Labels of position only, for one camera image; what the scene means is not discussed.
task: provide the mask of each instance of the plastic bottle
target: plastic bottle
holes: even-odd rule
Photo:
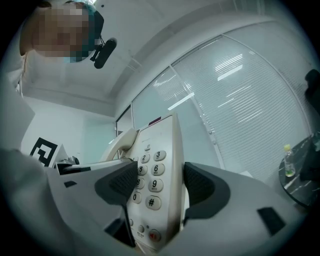
[[[296,173],[294,153],[291,150],[290,144],[284,146],[284,169],[285,176],[292,177]]]

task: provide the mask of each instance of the bottle cap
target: bottle cap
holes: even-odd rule
[[[288,152],[291,150],[290,144],[284,145],[284,151]]]

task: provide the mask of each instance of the microphone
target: microphone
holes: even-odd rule
[[[107,59],[109,58],[110,54],[114,51],[117,46],[117,40],[115,38],[111,38],[105,42],[104,46],[102,46],[98,57],[94,61],[94,67],[96,69],[101,69]]]

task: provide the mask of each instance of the telephone handset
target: telephone handset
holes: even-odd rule
[[[156,119],[139,130],[118,136],[101,160],[112,160],[118,150],[137,161],[135,189],[127,203],[135,241],[158,251],[180,230],[185,204],[183,147],[177,114]]]

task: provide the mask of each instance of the yellow bottle cap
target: yellow bottle cap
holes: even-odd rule
[[[290,151],[291,147],[290,144],[284,145],[284,151],[288,152]]]

